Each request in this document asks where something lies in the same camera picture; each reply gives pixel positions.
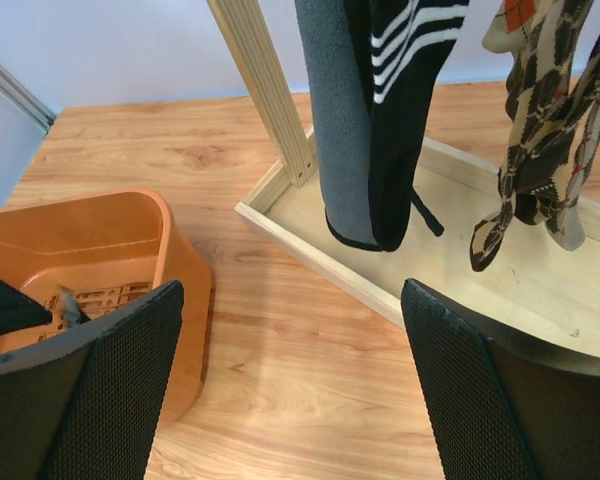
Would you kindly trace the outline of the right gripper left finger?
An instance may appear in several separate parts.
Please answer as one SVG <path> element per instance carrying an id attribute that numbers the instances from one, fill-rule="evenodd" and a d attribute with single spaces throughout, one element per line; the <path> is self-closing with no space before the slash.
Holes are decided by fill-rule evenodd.
<path id="1" fill-rule="evenodd" d="M 0 479 L 142 479 L 182 325 L 171 280 L 0 355 Z"/>

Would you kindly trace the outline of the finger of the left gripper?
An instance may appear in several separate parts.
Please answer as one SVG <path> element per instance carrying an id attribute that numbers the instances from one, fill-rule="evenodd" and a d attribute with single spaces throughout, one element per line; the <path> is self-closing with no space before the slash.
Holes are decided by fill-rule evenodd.
<path id="1" fill-rule="evenodd" d="M 0 279 L 0 336 L 48 325 L 52 319 L 47 308 Z"/>

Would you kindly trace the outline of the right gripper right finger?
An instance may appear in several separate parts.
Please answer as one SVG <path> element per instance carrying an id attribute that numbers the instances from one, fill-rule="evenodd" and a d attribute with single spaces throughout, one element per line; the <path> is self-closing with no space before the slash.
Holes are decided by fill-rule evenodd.
<path id="1" fill-rule="evenodd" d="M 600 357 L 410 278 L 401 310 L 447 479 L 600 479 Z"/>

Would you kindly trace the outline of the brown argyle sock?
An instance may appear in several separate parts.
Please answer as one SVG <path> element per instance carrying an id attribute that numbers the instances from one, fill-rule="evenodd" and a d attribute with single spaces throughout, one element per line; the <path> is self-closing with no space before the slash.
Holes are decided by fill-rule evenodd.
<path id="1" fill-rule="evenodd" d="M 506 159 L 498 171 L 500 209 L 475 225 L 470 263 L 484 271 L 499 252 L 519 196 L 530 189 L 523 167 L 543 138 L 566 117 L 575 48 L 590 1 L 504 1 L 482 40 L 496 54 L 511 53 L 505 111 L 512 120 Z"/>
<path id="2" fill-rule="evenodd" d="M 578 200 L 600 143 L 600 33 L 572 94 L 571 110 L 560 135 L 563 159 L 550 177 L 545 228 L 563 249 L 574 251 L 585 240 Z"/>

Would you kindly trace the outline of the black white-striped sock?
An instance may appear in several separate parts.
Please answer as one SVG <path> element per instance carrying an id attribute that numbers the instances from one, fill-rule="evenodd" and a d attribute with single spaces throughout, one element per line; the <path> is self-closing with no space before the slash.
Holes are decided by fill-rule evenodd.
<path id="1" fill-rule="evenodd" d="M 379 249 L 402 243 L 413 210 L 444 228 L 413 182 L 437 77 L 469 12 L 466 1 L 347 1 L 344 11 L 370 120 L 368 200 Z"/>

